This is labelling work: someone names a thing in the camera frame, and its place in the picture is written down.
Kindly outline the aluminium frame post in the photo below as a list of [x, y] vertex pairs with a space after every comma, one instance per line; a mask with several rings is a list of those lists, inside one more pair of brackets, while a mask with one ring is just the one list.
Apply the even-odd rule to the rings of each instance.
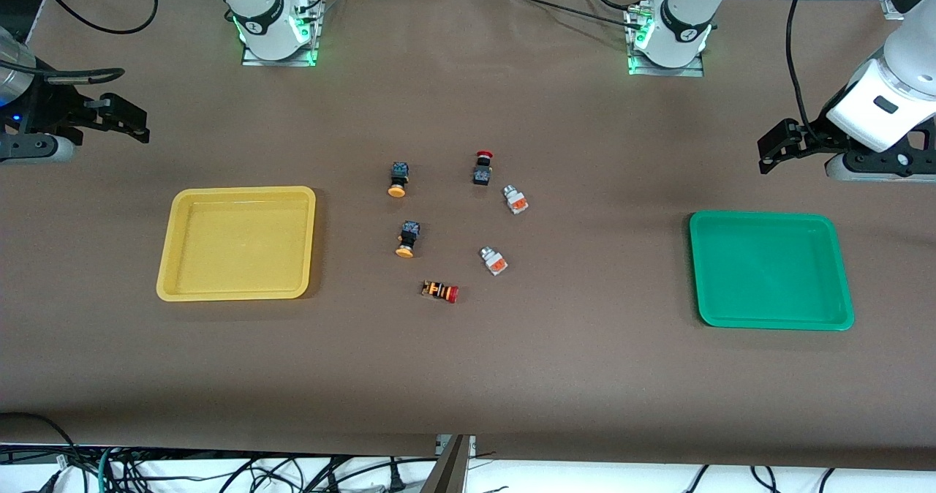
[[477, 456], [474, 435], [438, 435], [436, 460], [419, 493], [464, 493], [470, 459]]

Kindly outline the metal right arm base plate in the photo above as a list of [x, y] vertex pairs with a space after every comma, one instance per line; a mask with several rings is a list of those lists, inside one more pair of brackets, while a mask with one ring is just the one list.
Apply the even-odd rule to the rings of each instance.
[[243, 43], [244, 66], [315, 67], [323, 27], [324, 2], [297, 0], [298, 5], [283, 6], [278, 18], [268, 24], [266, 33], [257, 22], [245, 26], [237, 18], [238, 38]]

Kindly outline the yellow plastic tray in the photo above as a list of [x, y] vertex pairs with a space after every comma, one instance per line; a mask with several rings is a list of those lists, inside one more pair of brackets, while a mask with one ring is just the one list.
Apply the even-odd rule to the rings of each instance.
[[305, 186], [185, 189], [155, 290], [167, 302], [294, 299], [309, 286], [317, 196]]

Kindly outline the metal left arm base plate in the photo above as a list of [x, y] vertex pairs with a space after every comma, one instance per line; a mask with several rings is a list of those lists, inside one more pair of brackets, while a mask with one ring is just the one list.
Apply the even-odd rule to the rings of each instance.
[[627, 41], [627, 65], [630, 75], [645, 75], [657, 77], [683, 77], [683, 78], [702, 78], [704, 76], [704, 64], [702, 54], [696, 54], [695, 58], [685, 67], [663, 67], [652, 62], [642, 50], [636, 47], [636, 40], [645, 36], [644, 29], [651, 23], [651, 10], [641, 5], [630, 5], [627, 10], [622, 11], [625, 23], [638, 24], [639, 30], [629, 29], [625, 33]]

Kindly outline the brown table mat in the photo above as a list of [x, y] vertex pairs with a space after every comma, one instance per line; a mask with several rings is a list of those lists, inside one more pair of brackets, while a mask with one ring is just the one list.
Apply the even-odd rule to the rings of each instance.
[[[0, 167], [0, 412], [87, 444], [431, 454], [466, 432], [499, 459], [936, 469], [936, 185], [819, 156], [759, 173], [796, 109], [785, 1], [725, 1], [702, 78], [630, 75], [611, 24], [529, 1], [333, 2], [306, 69], [241, 66], [222, 0], [161, 0], [130, 36], [43, 7], [34, 52], [123, 67], [88, 92], [147, 110], [151, 142]], [[307, 292], [161, 300], [173, 198], [260, 186], [317, 196]], [[703, 323], [702, 210], [831, 219], [853, 327]]]

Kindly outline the green plastic tray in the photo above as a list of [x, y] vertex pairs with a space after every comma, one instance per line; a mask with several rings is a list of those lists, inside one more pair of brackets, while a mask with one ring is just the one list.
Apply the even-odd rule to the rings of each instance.
[[828, 217], [698, 211], [688, 230], [698, 313], [709, 326], [846, 331], [855, 323]]

